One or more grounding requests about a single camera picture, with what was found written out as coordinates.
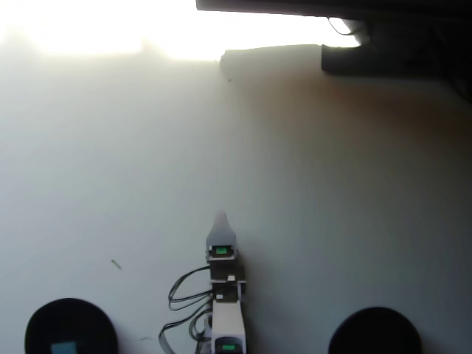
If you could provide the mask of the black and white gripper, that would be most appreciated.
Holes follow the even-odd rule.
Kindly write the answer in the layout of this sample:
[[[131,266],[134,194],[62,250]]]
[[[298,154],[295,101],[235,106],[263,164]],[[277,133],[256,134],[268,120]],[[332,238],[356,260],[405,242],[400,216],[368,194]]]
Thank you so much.
[[[226,213],[219,211],[206,237],[206,261],[236,261],[238,258],[237,239]]]

